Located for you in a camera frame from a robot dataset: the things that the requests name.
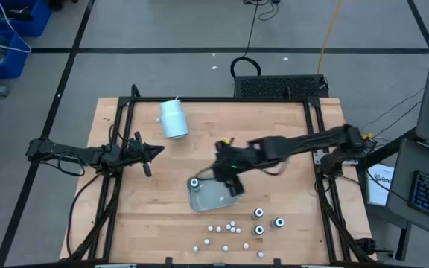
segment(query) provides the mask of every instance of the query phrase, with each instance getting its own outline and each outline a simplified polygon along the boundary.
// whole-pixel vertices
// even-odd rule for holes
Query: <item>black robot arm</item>
[[[297,153],[337,146],[336,150],[320,159],[323,173],[330,175],[341,172],[342,162],[359,156],[365,148],[358,129],[349,125],[295,138],[282,136],[258,138],[248,141],[247,148],[231,146],[232,140],[216,143],[216,160],[212,165],[214,177],[217,181],[224,182],[232,196],[244,192],[244,187],[237,176],[239,173],[275,167]]]
[[[117,144],[100,147],[77,148],[56,144],[49,139],[38,138],[30,142],[26,156],[31,162],[46,162],[57,159],[56,168],[69,175],[81,176],[61,168],[61,162],[72,162],[81,166],[90,166],[97,173],[113,175],[119,168],[142,163],[146,176],[151,176],[148,162],[151,162],[164,149],[163,146],[149,145],[142,141],[140,133],[135,132],[135,138],[129,139],[123,148]]]

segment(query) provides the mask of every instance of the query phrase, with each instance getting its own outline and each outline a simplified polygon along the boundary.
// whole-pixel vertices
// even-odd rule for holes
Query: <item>gray floor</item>
[[[35,48],[70,48],[86,9],[66,2],[53,13],[40,38],[27,41]],[[415,0],[429,30],[429,1]],[[256,21],[252,46],[319,48],[327,32],[334,1],[287,1],[277,17]],[[260,7],[260,11],[269,7]],[[253,6],[241,0],[97,0],[82,48],[216,48],[244,47]],[[345,0],[329,48],[427,48],[406,1]],[[68,54],[31,54],[19,79],[0,80],[11,93],[0,98],[0,244],[19,191],[28,172],[24,154],[39,137]],[[62,96],[50,138],[85,146],[96,101],[128,95],[136,83],[144,96],[231,96],[229,64],[240,54],[78,54]],[[314,74],[319,54],[250,54],[263,74]],[[425,85],[429,54],[326,54],[322,72],[339,97],[348,123],[362,127],[392,105]],[[239,74],[254,74],[240,63]],[[406,112],[421,95],[366,128],[378,132]],[[414,110],[382,136],[395,138],[415,125]],[[6,265],[56,261],[76,180],[40,167],[28,205]],[[399,230],[370,217],[380,247],[394,249]],[[407,260],[387,263],[429,267],[429,234],[415,228]]]

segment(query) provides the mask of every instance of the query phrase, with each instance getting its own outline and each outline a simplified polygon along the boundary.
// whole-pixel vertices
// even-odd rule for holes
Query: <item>blue storage bin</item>
[[[0,31],[0,37],[10,40],[11,48],[28,50],[15,31]],[[0,79],[20,77],[27,57],[27,53],[8,49],[4,61],[0,63]]]
[[[10,24],[20,36],[41,36],[52,13],[51,9],[49,9],[48,5],[45,3],[45,0],[0,0],[0,2],[3,7],[9,3],[34,6],[31,11],[33,17],[32,21],[10,20]],[[0,20],[0,31],[5,30],[10,30],[10,28],[7,26],[5,20]]]

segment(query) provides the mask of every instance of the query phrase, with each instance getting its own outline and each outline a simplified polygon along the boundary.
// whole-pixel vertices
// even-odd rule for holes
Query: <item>white paper cup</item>
[[[182,138],[188,134],[185,113],[179,100],[170,100],[160,104],[160,119],[166,138]]]

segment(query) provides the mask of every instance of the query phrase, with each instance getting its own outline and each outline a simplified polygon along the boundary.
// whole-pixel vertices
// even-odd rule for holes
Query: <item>wooden tabletop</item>
[[[115,117],[117,101],[117,98],[99,99],[88,146],[108,143],[107,133]],[[345,123],[338,99],[321,99],[321,104],[326,129]],[[164,138],[162,127],[156,121],[159,103],[135,105],[131,132],[140,131],[145,142],[164,145],[165,150],[151,164],[151,178],[145,177],[141,165],[124,169],[110,262],[163,263],[165,257],[173,257],[178,264],[271,264],[274,258],[281,258],[283,264],[327,264],[311,153],[291,156],[281,176],[268,176],[258,170],[242,173],[246,193],[233,206],[194,212],[188,204],[186,180],[214,161],[216,141],[235,137],[234,145],[245,147],[247,141],[268,135],[307,134],[302,104],[185,102],[182,108],[189,134],[171,140]],[[90,172],[80,178],[77,191],[93,177],[93,171]],[[353,167],[344,167],[344,174],[357,179]],[[101,182],[102,179],[94,182],[77,201],[71,231],[73,249],[93,226]],[[337,187],[347,229],[354,238],[371,237],[359,186],[338,179]],[[264,209],[264,218],[251,219],[255,208]],[[283,228],[270,228],[269,222],[275,217],[285,219]],[[242,229],[240,234],[226,230],[226,224],[232,220]],[[251,233],[258,224],[265,227],[260,238]],[[208,232],[208,226],[222,226],[223,231]],[[338,234],[332,227],[337,258],[341,259]],[[99,257],[105,234],[104,229]],[[208,246],[203,243],[206,238],[211,240]],[[243,248],[244,243],[250,245],[249,249]],[[229,247],[228,252],[223,252],[225,245]],[[200,251],[193,252],[193,246],[198,246]],[[257,251],[263,251],[265,257],[257,257]],[[61,257],[65,256],[64,245]]]

